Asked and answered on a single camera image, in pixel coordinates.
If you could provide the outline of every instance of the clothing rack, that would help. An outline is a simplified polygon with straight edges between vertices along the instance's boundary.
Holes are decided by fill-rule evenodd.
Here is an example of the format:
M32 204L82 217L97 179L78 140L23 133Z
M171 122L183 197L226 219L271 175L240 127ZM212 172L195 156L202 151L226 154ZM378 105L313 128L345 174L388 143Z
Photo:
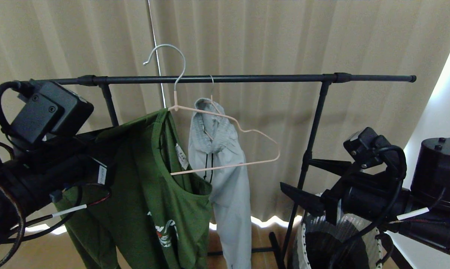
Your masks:
M110 84L152 84L152 83L174 83L178 77L161 76L161 77L96 77L95 75L84 75L78 78L61 78L54 81L62 85L83 85L98 86L102 89L107 109L113 126L118 126L117 115L115 112L114 102L110 91ZM213 80L216 83L241 83L241 82L321 82L320 95L316 111L312 123L308 145L302 159L302 168L298 179L298 189L303 188L305 177L310 166L309 161L312 159L312 150L318 125L320 123L321 114L323 112L324 101L328 94L328 88L332 83L345 83L349 81L401 81L415 82L415 75L351 75L348 73L334 73L322 75L214 75ZM187 75L182 77L178 83L210 83L209 75ZM295 219L298 205L294 203L288 229L283 242L283 247L278 244L277 238L273 232L268 235L271 247L253 248L252 252L274 252L276 263L279 269L286 269L285 254L290 242L292 234L293 220ZM223 252L209 252L209 256L223 255Z

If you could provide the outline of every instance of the beige curtain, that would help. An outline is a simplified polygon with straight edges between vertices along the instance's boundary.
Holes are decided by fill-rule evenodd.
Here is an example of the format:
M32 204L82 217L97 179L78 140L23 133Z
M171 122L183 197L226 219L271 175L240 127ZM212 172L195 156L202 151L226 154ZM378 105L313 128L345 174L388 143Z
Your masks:
M415 83L331 85L314 157L349 160L342 142L366 126L405 146L450 51L450 1L0 1L0 83L80 75L157 75L141 63L157 44L187 58L186 75L417 75ZM159 51L162 75L182 60ZM83 131L110 126L99 89L69 87L95 105ZM112 85L121 123L162 107L159 85ZM179 102L193 106L211 84L180 84ZM216 84L214 100L246 129L280 143L275 163L249 167L252 213L287 219L291 203L279 182L296 185L319 83ZM165 86L167 105L172 87ZM12 119L21 104L4 97ZM174 114L188 143L190 112ZM239 134L249 161L275 155L273 144ZM321 192L336 177L311 168L305 188Z

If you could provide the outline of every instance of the drawstring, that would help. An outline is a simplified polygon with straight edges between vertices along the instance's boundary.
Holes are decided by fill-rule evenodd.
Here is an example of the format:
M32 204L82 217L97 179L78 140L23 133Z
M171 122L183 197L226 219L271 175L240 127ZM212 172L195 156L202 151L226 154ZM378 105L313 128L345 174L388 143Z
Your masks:
M205 168L207 168L207 163L208 163L208 154L205 157ZM205 171L205 175L203 176L203 180L207 181L206 178L207 178L207 171ZM210 175L210 182L209 183L212 182L212 179L213 179L213 170L212 170L211 175Z

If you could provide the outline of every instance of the laundry basket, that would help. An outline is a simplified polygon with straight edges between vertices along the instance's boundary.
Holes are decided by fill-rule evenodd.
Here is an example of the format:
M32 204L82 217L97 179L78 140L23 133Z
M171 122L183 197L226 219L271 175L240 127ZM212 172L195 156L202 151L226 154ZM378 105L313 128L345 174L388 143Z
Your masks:
M345 214L337 225L326 222L326 217L307 215L298 228L288 264L290 269L325 269L331 255L343 242L365 228L369 221L354 214ZM381 269L382 245L375 236L377 229L356 240L335 263L335 268Z

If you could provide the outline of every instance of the green shirt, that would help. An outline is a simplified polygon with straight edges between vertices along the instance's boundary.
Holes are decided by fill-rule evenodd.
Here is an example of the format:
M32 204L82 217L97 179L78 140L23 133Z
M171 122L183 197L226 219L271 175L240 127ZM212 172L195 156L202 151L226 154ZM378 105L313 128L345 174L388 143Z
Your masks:
M66 223L88 269L119 268L117 246L134 269L206 268L212 186L182 171L172 115L162 109L103 131L96 143L116 147L112 197L80 210ZM104 192L83 187L83 203ZM64 193L58 210L73 206L77 191Z

